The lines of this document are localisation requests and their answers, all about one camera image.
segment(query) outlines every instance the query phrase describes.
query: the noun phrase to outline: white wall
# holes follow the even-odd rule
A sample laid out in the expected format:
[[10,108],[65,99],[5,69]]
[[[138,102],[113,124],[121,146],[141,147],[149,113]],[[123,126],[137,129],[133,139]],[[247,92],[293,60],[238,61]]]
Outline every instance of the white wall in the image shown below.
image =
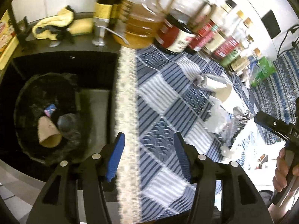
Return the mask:
[[[250,17],[254,23],[249,33],[255,40],[264,56],[271,61],[276,59],[279,45],[285,36],[286,30],[292,25],[299,23],[299,19],[291,8],[287,0],[234,0],[238,9],[241,9],[246,16]],[[70,5],[75,12],[92,12],[95,0],[13,0],[13,10],[16,20],[21,20],[27,16],[32,22],[44,17],[55,15],[62,7]],[[270,9],[273,10],[281,33],[274,38],[270,38],[266,28],[261,22]],[[282,50],[291,48],[291,42],[299,36],[299,30],[294,35],[289,35],[282,47]]]

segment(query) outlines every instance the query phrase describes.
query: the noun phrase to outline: paper cup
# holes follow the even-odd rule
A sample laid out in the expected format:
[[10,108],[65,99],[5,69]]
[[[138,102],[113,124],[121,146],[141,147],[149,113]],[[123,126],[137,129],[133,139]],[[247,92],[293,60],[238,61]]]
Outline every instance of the paper cup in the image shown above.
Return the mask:
[[62,136],[50,118],[43,116],[38,119],[38,141],[43,147],[57,146]]
[[217,89],[215,98],[222,102],[221,106],[230,114],[234,113],[234,107],[236,106],[243,108],[243,102],[241,98],[230,84],[227,84],[227,86],[224,88]]

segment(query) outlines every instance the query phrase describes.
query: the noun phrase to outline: power cord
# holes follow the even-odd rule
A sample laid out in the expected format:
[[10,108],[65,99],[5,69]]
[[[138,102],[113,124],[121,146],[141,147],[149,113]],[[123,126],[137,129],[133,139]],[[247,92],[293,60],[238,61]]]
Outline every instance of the power cord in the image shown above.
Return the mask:
[[279,46],[279,50],[278,50],[278,53],[277,53],[277,58],[279,58],[284,52],[289,51],[289,50],[295,48],[295,47],[298,45],[298,43],[299,43],[299,37],[298,37],[295,41],[292,42],[292,46],[293,46],[293,48],[291,48],[291,49],[286,49],[286,50],[284,50],[283,52],[280,53],[282,44],[283,44],[284,41],[286,40],[286,37],[288,36],[288,33],[291,32],[292,34],[294,34],[294,33],[297,31],[297,29],[299,29],[299,24],[295,24],[295,25],[293,25],[292,27],[290,27],[290,28],[288,29],[288,31],[286,32],[286,35],[285,35],[284,39],[282,40],[282,42],[281,42],[281,44],[280,44],[280,46]]

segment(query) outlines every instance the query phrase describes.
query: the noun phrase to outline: lace trim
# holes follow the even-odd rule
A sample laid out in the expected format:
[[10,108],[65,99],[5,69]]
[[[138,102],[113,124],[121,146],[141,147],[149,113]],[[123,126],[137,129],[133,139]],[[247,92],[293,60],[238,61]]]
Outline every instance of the lace trim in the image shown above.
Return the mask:
[[116,82],[115,133],[125,134],[125,148],[117,169],[121,223],[141,221],[136,52],[121,48]]

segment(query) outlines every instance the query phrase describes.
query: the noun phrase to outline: silver screw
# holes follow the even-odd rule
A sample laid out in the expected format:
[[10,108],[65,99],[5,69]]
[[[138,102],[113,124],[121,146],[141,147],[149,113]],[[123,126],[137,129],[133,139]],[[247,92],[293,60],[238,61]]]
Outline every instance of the silver screw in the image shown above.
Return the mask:
[[101,154],[99,154],[99,153],[95,153],[95,154],[92,155],[92,159],[94,159],[94,160],[97,160],[100,157],[101,157]]
[[236,162],[236,161],[232,161],[232,162],[231,162],[231,165],[232,165],[233,167],[238,167],[238,166],[239,166],[239,163]]
[[207,159],[207,156],[204,155],[204,154],[199,154],[199,155],[198,155],[198,159],[199,159],[199,160],[206,160],[206,159]]
[[66,165],[68,165],[68,161],[64,160],[60,162],[60,166],[65,167]]

